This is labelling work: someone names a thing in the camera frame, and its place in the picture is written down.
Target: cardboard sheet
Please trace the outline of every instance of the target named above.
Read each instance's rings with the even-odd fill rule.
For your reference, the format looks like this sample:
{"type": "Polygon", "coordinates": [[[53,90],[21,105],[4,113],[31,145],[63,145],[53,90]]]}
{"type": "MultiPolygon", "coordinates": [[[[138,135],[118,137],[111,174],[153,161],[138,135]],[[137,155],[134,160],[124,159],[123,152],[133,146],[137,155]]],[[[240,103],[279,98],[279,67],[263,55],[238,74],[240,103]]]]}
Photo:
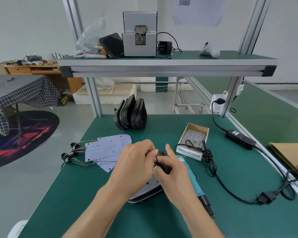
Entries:
{"type": "Polygon", "coordinates": [[[298,172],[298,143],[270,143],[273,151],[298,172]]]}

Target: white power strip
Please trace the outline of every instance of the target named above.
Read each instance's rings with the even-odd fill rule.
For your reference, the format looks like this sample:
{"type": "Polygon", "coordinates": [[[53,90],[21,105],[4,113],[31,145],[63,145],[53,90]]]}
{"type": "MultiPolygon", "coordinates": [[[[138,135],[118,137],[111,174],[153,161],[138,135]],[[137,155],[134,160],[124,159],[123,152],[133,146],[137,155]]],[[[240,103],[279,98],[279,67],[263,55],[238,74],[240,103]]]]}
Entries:
{"type": "MultiPolygon", "coordinates": [[[[216,101],[218,98],[222,98],[222,99],[224,99],[226,101],[227,91],[224,91],[223,94],[213,94],[213,97],[212,97],[212,100],[211,100],[211,104],[210,104],[210,110],[212,110],[212,103],[213,103],[213,101],[216,101]]],[[[223,107],[224,107],[224,104],[214,103],[213,104],[213,112],[220,115],[222,113],[222,111],[223,111],[223,107]]]]}

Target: metal rack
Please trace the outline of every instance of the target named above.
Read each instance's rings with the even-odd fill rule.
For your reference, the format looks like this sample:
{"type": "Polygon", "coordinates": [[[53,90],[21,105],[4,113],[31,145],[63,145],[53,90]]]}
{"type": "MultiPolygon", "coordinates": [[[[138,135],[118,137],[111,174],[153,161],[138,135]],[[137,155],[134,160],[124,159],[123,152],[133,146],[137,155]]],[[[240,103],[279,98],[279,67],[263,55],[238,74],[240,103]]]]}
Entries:
{"type": "MultiPolygon", "coordinates": [[[[159,77],[176,76],[176,89],[174,94],[174,109],[187,106],[192,112],[190,104],[177,104],[176,97],[179,95],[179,80],[185,78],[197,91],[203,92],[203,88],[194,84],[194,76],[228,76],[230,82],[227,87],[227,100],[221,117],[228,115],[233,97],[242,77],[272,76],[276,68],[277,59],[267,57],[247,58],[252,55],[256,40],[263,24],[266,12],[271,0],[256,0],[254,9],[242,39],[238,51],[222,51],[221,55],[231,52],[235,59],[212,59],[212,58],[190,58],[190,59],[146,59],[146,58],[123,58],[123,59],[74,59],[72,57],[59,60],[62,74],[67,77],[84,77],[88,93],[92,98],[92,109],[95,117],[101,117],[97,85],[93,77],[159,77]]],[[[77,0],[63,0],[68,22],[71,27],[74,42],[78,40],[83,32],[83,23],[79,12],[77,0]]],[[[207,107],[207,94],[203,100],[203,106],[207,107]]]]}

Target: paper poster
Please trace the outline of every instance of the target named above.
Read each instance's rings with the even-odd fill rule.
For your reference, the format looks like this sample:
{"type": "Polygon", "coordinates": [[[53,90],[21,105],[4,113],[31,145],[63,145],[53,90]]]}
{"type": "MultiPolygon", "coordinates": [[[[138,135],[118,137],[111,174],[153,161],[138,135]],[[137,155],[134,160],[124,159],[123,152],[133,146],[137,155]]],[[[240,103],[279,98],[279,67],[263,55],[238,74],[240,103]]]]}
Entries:
{"type": "Polygon", "coordinates": [[[174,0],[175,25],[217,27],[222,20],[226,0],[174,0]]]}

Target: teal screwdriver handle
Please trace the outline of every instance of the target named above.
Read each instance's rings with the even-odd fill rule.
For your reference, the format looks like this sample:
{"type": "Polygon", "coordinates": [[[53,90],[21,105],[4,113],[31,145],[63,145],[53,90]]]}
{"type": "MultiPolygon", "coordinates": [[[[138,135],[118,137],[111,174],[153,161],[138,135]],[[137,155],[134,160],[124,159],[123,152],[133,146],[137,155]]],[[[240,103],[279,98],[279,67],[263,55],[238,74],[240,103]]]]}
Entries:
{"type": "Polygon", "coordinates": [[[186,168],[187,168],[190,180],[191,180],[191,184],[194,188],[196,196],[198,196],[198,199],[201,201],[201,203],[204,206],[207,213],[211,216],[212,219],[214,219],[214,213],[211,209],[210,202],[208,201],[206,195],[203,193],[201,187],[199,186],[198,182],[196,181],[196,177],[195,177],[194,173],[192,172],[192,170],[190,169],[190,166],[181,156],[177,156],[177,157],[181,162],[183,162],[186,165],[186,168]]]}

